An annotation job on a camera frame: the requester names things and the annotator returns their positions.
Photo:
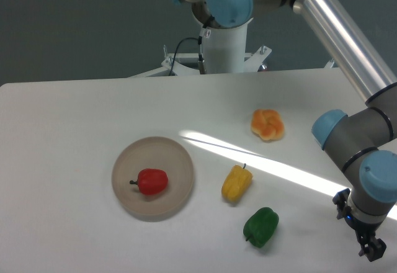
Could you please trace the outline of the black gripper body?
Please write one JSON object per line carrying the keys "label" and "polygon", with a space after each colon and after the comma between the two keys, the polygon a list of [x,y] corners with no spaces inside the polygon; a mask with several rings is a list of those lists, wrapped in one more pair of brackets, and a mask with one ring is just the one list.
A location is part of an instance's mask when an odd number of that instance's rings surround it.
{"label": "black gripper body", "polygon": [[351,199],[350,189],[346,188],[338,192],[332,198],[333,204],[337,209],[338,220],[344,219],[345,222],[360,236],[375,236],[376,231],[386,219],[386,215],[369,215],[361,209]]}

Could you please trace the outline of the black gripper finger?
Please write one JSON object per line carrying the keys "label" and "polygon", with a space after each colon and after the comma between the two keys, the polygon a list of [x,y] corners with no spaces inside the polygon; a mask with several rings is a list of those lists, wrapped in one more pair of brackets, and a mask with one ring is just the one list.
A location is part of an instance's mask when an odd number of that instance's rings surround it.
{"label": "black gripper finger", "polygon": [[369,261],[381,259],[386,251],[386,243],[376,238],[374,231],[359,233],[356,232],[357,241],[360,245],[359,256],[366,256]]}

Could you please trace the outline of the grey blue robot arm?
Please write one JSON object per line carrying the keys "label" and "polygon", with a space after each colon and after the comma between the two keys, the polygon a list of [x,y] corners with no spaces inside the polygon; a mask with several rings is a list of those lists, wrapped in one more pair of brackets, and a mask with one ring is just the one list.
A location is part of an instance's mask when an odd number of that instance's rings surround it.
{"label": "grey blue robot arm", "polygon": [[201,23],[201,73],[242,73],[248,61],[235,30],[258,14],[290,6],[306,20],[366,109],[346,115],[331,110],[318,118],[312,134],[351,183],[333,203],[338,218],[355,231],[361,256],[380,259],[386,244],[378,227],[396,203],[396,155],[382,146],[396,138],[396,75],[372,47],[338,0],[173,0],[190,3]]}

